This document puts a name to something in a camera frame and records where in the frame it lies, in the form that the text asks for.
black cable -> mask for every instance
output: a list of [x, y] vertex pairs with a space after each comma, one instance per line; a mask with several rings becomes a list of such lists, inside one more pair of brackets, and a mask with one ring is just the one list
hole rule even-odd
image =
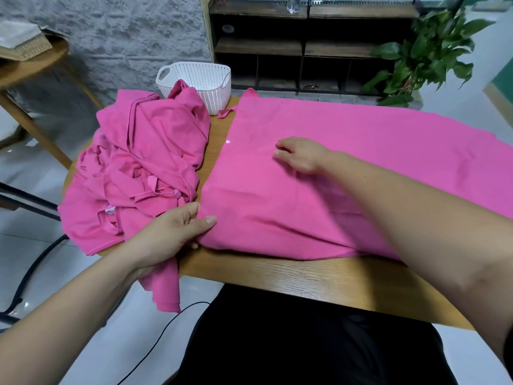
[[148, 357], [148, 355], [150, 355], [150, 353], [153, 351], [153, 349], [154, 349], [154, 348], [155, 348], [155, 346], [157, 345], [158, 341], [161, 339], [162, 335], [164, 334], [164, 332], [166, 331], [166, 329], [168, 328], [168, 326], [169, 326], [171, 323], [173, 323], [173, 320], [174, 320], [174, 319], [176, 319], [177, 317], [179, 317], [183, 312], [185, 312], [185, 310], [187, 310], [187, 308], [190, 308], [190, 307], [192, 307], [193, 305], [196, 305], [196, 304], [208, 304], [208, 305], [210, 305], [210, 303], [209, 303], [208, 301], [198, 301], [198, 302], [195, 302], [194, 304], [190, 304], [190, 305], [188, 305], [187, 307], [185, 307], [185, 308], [184, 308], [184, 310], [183, 310], [183, 311], [181, 311], [179, 314], [176, 314], [176, 316], [175, 316], [175, 317], [173, 317], [173, 318], [169, 321], [169, 323], [167, 323], [167, 324], [166, 324], [166, 326], [165, 326], [165, 327], [164, 327], [164, 329], [162, 330], [162, 332], [161, 332], [160, 336], [158, 337], [157, 341], [155, 342], [155, 344], [153, 345], [153, 347], [150, 349], [150, 351], [148, 351], [148, 353], [144, 356], [144, 358], [143, 358], [143, 359], [141, 359], [137, 365], [135, 365], [135, 368], [133, 368], [133, 369], [130, 371], [130, 373], [128, 373], [128, 374], [127, 374], [127, 375], [126, 375], [126, 376], [125, 376], [125, 377], [124, 377], [120, 382], [118, 382], [116, 385], [119, 385], [119, 384], [123, 383], [123, 381], [125, 381], [125, 380], [126, 380], [126, 379], [127, 379], [127, 378], [128, 378], [128, 377], [129, 377], [129, 376], [130, 376], [134, 371], [135, 371], [135, 369], [137, 369], [137, 368], [139, 367], [139, 365], [140, 365], [141, 363], [143, 363], [143, 361], [144, 361], [144, 360]]
[[0, 311], [0, 315], [5, 315], [6, 318], [8, 315], [16, 308], [18, 304], [23, 302], [22, 294], [25, 291], [25, 288], [27, 287], [27, 284], [29, 283], [30, 278], [34, 274], [35, 270], [39, 266], [39, 264], [42, 262], [44, 258], [62, 241], [69, 239], [67, 235], [62, 235], [59, 239], [57, 239], [55, 242], [51, 243], [42, 253], [39, 255], [39, 257], [34, 261], [34, 263], [29, 267], [29, 270], [25, 273], [25, 275], [22, 278], [22, 282], [18, 285], [18, 289], [16, 289], [16, 293], [14, 294], [14, 297], [11, 301], [11, 305], [9, 305], [9, 308], [7, 308], [4, 311]]

person's left hand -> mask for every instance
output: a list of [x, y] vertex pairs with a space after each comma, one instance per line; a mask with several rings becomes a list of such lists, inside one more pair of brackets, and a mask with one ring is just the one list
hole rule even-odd
[[199, 207], [199, 203], [189, 203], [162, 213], [115, 252], [139, 269], [139, 277], [150, 273], [154, 266], [174, 257], [187, 242], [215, 225], [215, 216], [196, 220]]

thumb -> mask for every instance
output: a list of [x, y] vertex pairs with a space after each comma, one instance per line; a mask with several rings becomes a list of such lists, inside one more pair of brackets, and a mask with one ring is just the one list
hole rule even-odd
[[217, 218], [215, 216], [207, 216], [204, 219], [194, 220], [183, 227], [183, 239], [188, 241], [204, 232], [207, 232], [210, 228], [215, 226], [216, 222]]

gray textured wall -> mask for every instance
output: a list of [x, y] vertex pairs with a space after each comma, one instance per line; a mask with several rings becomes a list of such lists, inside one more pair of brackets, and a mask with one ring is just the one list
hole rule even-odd
[[[70, 35], [70, 64], [105, 104], [118, 89], [158, 92], [165, 64], [211, 60], [200, 0], [0, 0], [0, 18]], [[93, 109], [60, 72], [19, 86], [15, 96], [39, 113]]]

pink t-shirt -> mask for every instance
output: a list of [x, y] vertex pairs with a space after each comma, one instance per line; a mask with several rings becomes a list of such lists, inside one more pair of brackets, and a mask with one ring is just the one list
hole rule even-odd
[[513, 218], [513, 148], [490, 132], [433, 113], [261, 98], [247, 90], [202, 189], [199, 217], [217, 216], [202, 245], [301, 260], [355, 250], [398, 259], [335, 183], [273, 159], [277, 140], [289, 136], [311, 138]]
[[[210, 129], [207, 108], [179, 80], [168, 98], [119, 90], [96, 114], [100, 128], [77, 161], [59, 206], [64, 232], [87, 255], [126, 241], [159, 214], [196, 198]], [[141, 285], [163, 311], [180, 311], [176, 258]]]

